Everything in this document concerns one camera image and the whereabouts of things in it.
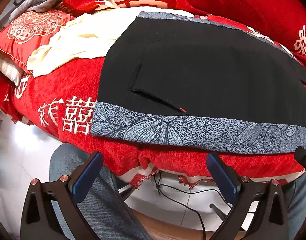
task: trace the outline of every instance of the gray cloth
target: gray cloth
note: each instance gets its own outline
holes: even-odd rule
[[[88,156],[71,144],[62,144],[51,158],[50,181],[57,180],[63,174],[71,174]],[[288,207],[289,240],[293,240],[306,217],[306,172],[295,181],[282,186],[282,191]],[[53,206],[66,237],[74,239],[57,202]],[[105,166],[86,199],[78,207],[101,239],[152,240],[141,223],[129,212],[118,193],[114,176]]]
[[[53,5],[61,1],[62,0],[26,0],[11,13],[8,22],[11,23],[24,12],[36,11],[37,13],[42,13],[48,11]]]
[[[77,147],[64,143],[54,152],[50,162],[49,180],[55,181],[61,175],[70,175],[83,164],[89,154]],[[65,236],[75,239],[69,230],[57,202],[53,202],[57,219]],[[120,196],[115,176],[103,166],[88,195],[78,208],[100,239],[109,240],[152,240],[141,223],[129,211]]]
[[[284,154],[306,149],[306,128],[228,118],[143,114],[96,102],[91,134],[126,141],[191,146],[237,154]]]

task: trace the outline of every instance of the black wire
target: black wire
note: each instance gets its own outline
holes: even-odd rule
[[[206,192],[206,191],[216,191],[216,192],[219,194],[219,196],[222,198],[222,200],[224,201],[224,203],[227,204],[228,207],[232,208],[232,206],[230,206],[229,203],[227,203],[227,202],[225,201],[225,199],[223,198],[222,194],[221,194],[218,190],[216,190],[216,189],[205,189],[205,190],[201,190],[201,191],[197,191],[197,192],[186,192],[186,191],[180,190],[180,189],[178,189],[178,188],[172,187],[172,186],[170,186],[170,185],[160,184],[160,181],[161,181],[161,179],[162,179],[162,173],[161,173],[160,171],[159,171],[158,173],[159,173],[159,175],[160,175],[160,179],[158,180],[158,182],[156,182],[156,177],[155,177],[156,174],[154,174],[154,181],[155,181],[155,185],[156,185],[156,188],[157,188],[157,192],[158,192],[159,194],[162,194],[163,196],[165,196],[165,197],[168,198],[169,200],[172,200],[172,201],[174,201],[174,202],[176,202],[176,203],[178,203],[178,204],[180,204],[180,205],[182,205],[182,206],[188,208],[189,210],[195,212],[195,213],[198,215],[198,218],[200,219],[200,222],[201,222],[201,225],[202,225],[203,240],[206,240],[205,227],[204,227],[204,223],[203,223],[203,220],[202,220],[202,218],[201,218],[200,213],[199,213],[198,211],[196,211],[196,210],[194,210],[194,209],[192,209],[192,208],[190,208],[190,207],[184,205],[184,204],[181,203],[181,202],[178,202],[178,201],[176,201],[176,200],[174,200],[174,199],[171,199],[170,197],[168,197],[167,195],[165,195],[165,194],[161,191],[160,187],[161,187],[161,186],[169,187],[169,188],[175,189],[175,190],[177,190],[177,191],[183,192],[183,193],[185,193],[185,194],[197,194],[197,193]]]

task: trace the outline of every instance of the bolt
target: bolt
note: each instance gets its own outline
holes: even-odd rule
[[[241,180],[243,181],[243,182],[249,182],[250,181],[250,178],[248,177],[248,176],[242,176],[241,177]]]
[[[38,182],[38,179],[32,179],[32,181],[30,183],[31,183],[31,185],[35,185],[35,184],[37,184],[37,182]]]
[[[61,176],[60,180],[61,180],[61,182],[65,182],[65,181],[68,180],[68,176],[67,175],[63,175],[63,176]]]
[[[273,184],[273,185],[275,185],[275,186],[279,185],[279,182],[278,182],[277,179],[273,179],[273,180],[271,180],[271,181],[272,181],[272,184]]]

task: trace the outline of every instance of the gray floral fabric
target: gray floral fabric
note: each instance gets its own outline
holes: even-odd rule
[[[306,149],[306,128],[226,118],[165,116],[96,102],[91,134],[139,143],[190,146],[237,154],[282,154]]]
[[[275,47],[276,49],[279,49],[279,50],[283,51],[284,53],[288,54],[289,57],[298,61],[297,58],[295,58],[290,52],[287,52],[282,47],[279,47],[279,46],[275,45],[274,43],[268,41],[267,39],[257,37],[250,32],[247,32],[245,30],[242,30],[242,29],[237,28],[237,27],[232,26],[232,25],[218,23],[218,22],[214,22],[214,21],[210,21],[210,20],[206,20],[206,19],[188,17],[188,16],[183,16],[183,15],[178,15],[178,14],[173,14],[173,13],[167,13],[167,12],[140,12],[140,14],[137,17],[147,18],[147,19],[165,19],[165,20],[179,20],[179,21],[187,21],[187,22],[197,22],[197,23],[204,23],[204,24],[212,24],[212,25],[216,25],[216,26],[222,26],[222,27],[226,27],[226,28],[230,28],[230,29],[234,29],[234,30],[240,30],[244,33],[247,33],[248,35],[252,36],[255,39],[258,39],[258,40],[263,41],[267,44],[270,44],[271,46]]]

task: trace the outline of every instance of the blue jeans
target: blue jeans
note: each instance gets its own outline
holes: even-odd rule
[[[61,175],[71,174],[89,157],[77,147],[64,143],[54,152],[49,179],[57,180]],[[306,217],[306,172],[295,181],[282,186],[288,207],[289,240],[293,240]],[[57,219],[65,236],[74,239],[58,203],[53,202]],[[152,240],[141,223],[124,203],[116,186],[115,176],[103,166],[88,195],[78,208],[100,239]]]

